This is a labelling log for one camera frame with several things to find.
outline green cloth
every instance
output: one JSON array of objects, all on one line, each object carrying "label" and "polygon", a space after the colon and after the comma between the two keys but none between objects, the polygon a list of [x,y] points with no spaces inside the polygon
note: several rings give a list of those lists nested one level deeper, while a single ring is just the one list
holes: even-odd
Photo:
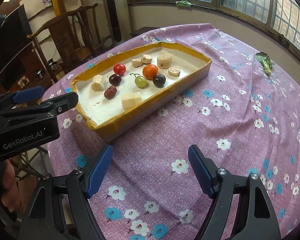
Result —
[{"label": "green cloth", "polygon": [[192,3],[189,3],[188,1],[180,1],[176,2],[177,6],[185,6],[185,7],[191,7]]}]

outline green grape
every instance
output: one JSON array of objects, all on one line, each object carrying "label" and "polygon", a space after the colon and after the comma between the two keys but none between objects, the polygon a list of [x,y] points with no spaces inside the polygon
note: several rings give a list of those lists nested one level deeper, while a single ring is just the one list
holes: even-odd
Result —
[{"label": "green grape", "polygon": [[136,77],[134,82],[139,88],[144,88],[148,84],[147,79],[144,76]]}]

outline purple tablecloth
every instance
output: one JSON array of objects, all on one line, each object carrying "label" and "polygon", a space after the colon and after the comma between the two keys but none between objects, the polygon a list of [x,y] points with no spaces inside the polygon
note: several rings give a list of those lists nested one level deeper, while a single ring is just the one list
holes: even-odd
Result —
[{"label": "purple tablecloth", "polygon": [[[232,174],[259,174],[285,236],[300,221],[300,87],[277,65],[268,78],[254,61],[254,48],[209,24],[161,28],[80,66],[43,99],[69,92],[72,78],[92,63],[156,41],[178,42],[204,53],[212,59],[211,69],[111,143],[112,163],[90,199],[106,239],[195,237],[211,200],[189,165],[191,144]],[[55,175],[64,175],[83,166],[103,142],[76,110],[58,120],[60,138],[48,150]],[[235,211],[233,205],[223,238],[231,232]]]}]

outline metal screw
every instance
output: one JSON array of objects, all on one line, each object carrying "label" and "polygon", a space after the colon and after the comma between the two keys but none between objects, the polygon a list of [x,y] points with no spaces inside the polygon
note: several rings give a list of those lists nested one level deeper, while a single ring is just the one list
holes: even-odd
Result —
[{"label": "metal screw", "polygon": [[49,173],[45,173],[42,175],[42,179],[48,179],[50,177]]},{"label": "metal screw", "polygon": [[78,167],[78,168],[75,168],[75,174],[80,174],[81,172],[83,172],[83,168],[81,167]]},{"label": "metal screw", "polygon": [[251,173],[250,176],[251,176],[252,179],[258,179],[259,178],[259,176],[255,173]]},{"label": "metal screw", "polygon": [[225,175],[227,173],[227,171],[224,168],[220,168],[220,169],[218,169],[218,173],[221,175]]}]

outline bread piece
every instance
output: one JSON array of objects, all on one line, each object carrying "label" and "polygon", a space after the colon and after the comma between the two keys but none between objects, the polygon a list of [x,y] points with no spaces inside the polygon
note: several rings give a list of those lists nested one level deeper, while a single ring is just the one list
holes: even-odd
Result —
[{"label": "bread piece", "polygon": [[142,99],[141,99],[140,92],[125,94],[122,96],[122,99],[121,99],[122,107],[124,110],[134,107],[141,102],[142,102]]},{"label": "bread piece", "polygon": [[92,83],[91,83],[91,89],[95,92],[103,91],[106,87],[107,81],[106,79],[101,75],[96,75],[93,77]]},{"label": "bread piece", "polygon": [[178,75],[180,75],[180,68],[177,66],[171,66],[170,68],[168,68],[168,73],[170,76],[177,77]]},{"label": "bread piece", "polygon": [[140,67],[143,65],[141,58],[135,58],[131,61],[133,67]]},{"label": "bread piece", "polygon": [[169,53],[164,53],[158,56],[157,66],[161,69],[168,69],[171,67],[172,55]]},{"label": "bread piece", "polygon": [[141,57],[141,61],[144,64],[150,64],[152,62],[152,59],[153,59],[153,57],[151,57],[150,55],[147,55],[147,54],[143,54]]}]

